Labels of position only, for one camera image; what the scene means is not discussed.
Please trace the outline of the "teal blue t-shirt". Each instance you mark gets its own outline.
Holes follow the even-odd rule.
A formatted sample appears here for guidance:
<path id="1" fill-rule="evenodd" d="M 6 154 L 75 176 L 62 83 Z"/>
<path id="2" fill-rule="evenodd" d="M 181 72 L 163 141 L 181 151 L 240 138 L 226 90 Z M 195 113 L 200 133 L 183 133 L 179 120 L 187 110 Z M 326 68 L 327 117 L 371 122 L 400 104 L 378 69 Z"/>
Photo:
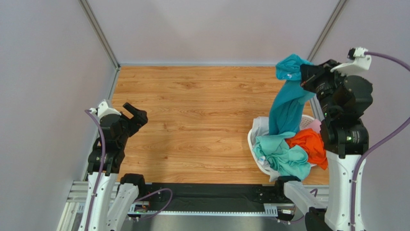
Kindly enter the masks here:
<path id="1" fill-rule="evenodd" d="M 312 63 L 293 53 L 275 65 L 276 78 L 284 81 L 284 84 L 275 96 L 269 112 L 269 135 L 298 133 L 300 130 L 305 104 L 314 96 L 314 93 L 300 86 L 300 67 L 303 64 Z"/>

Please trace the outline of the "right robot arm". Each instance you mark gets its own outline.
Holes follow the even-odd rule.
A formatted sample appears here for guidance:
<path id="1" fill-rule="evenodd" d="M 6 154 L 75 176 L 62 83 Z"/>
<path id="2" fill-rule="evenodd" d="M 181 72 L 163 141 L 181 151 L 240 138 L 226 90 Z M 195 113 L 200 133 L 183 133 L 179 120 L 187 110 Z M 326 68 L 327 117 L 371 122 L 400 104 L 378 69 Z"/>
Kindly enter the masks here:
<path id="1" fill-rule="evenodd" d="M 369 133 L 361 116 L 372 104 L 372 84 L 360 76 L 370 68 L 370 56 L 349 63 L 328 60 L 301 65 L 301 87 L 313 92 L 324 119 L 321 137 L 329 169 L 328 203 L 321 203 L 301 182 L 285 177 L 282 193 L 305 215 L 308 231 L 362 231 L 362 172 Z"/>

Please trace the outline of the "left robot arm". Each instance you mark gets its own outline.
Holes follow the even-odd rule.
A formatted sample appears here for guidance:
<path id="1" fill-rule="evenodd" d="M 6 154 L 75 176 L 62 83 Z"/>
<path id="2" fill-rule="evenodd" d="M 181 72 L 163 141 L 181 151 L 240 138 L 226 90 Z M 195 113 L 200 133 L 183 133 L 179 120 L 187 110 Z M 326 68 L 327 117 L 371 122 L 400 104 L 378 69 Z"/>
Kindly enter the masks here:
<path id="1" fill-rule="evenodd" d="M 123 108 L 132 114 L 131 118 L 106 100 L 96 108 L 85 110 L 97 126 L 99 137 L 88 157 L 88 191 L 80 231 L 121 230 L 131 205 L 140 191 L 145 190 L 143 175 L 126 174 L 112 198 L 127 141 L 148 123 L 146 111 L 129 103 Z"/>

